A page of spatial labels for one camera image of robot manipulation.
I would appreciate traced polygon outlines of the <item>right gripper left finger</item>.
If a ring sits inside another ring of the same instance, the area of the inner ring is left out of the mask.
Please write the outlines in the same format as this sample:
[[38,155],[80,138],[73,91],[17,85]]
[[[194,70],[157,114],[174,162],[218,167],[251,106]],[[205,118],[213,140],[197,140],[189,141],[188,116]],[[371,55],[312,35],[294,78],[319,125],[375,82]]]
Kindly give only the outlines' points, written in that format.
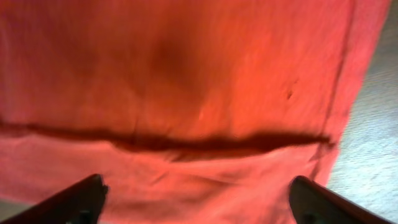
[[108,190],[93,174],[1,224],[97,224]]

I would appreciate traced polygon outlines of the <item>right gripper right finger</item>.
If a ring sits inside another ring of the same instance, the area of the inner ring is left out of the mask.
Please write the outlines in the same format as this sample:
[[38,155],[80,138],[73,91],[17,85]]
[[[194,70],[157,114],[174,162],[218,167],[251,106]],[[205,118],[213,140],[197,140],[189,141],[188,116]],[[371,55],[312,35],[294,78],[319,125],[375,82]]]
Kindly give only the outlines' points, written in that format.
[[392,224],[302,175],[289,186],[289,205],[298,224]]

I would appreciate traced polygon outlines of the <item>red printed t-shirt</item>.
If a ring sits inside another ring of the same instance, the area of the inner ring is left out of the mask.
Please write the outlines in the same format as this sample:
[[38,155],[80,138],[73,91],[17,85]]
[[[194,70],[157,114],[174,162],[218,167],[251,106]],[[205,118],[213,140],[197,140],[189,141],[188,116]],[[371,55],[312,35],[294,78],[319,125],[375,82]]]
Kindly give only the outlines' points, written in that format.
[[292,223],[389,1],[1,2],[1,197],[93,173],[113,223]]

